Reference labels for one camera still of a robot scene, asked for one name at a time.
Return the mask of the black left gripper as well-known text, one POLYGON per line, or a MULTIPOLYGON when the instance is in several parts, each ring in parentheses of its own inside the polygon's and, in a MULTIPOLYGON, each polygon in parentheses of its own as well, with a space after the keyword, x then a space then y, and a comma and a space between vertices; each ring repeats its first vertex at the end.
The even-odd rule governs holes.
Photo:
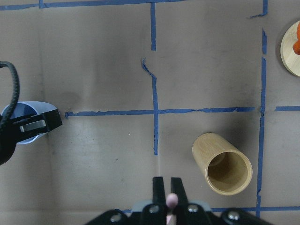
POLYGON ((0 129, 0 165, 12 157, 16 148, 14 138, 32 138, 48 133, 61 125, 62 120, 58 109, 8 119, 0 129))

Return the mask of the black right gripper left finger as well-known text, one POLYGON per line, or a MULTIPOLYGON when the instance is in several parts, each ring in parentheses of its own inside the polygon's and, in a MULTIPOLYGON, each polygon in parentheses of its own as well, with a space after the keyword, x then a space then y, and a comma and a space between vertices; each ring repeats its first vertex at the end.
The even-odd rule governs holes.
POLYGON ((166 198, 163 177, 154 177, 152 184, 152 202, 157 205, 165 205, 166 198))

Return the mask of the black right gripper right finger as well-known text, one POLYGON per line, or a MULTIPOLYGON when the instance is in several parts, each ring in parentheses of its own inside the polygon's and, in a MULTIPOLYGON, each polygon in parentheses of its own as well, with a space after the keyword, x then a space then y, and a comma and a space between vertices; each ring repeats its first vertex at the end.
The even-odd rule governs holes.
POLYGON ((178 206, 184 206, 188 203, 188 197, 181 178, 171 177, 171 193, 177 195, 178 206))

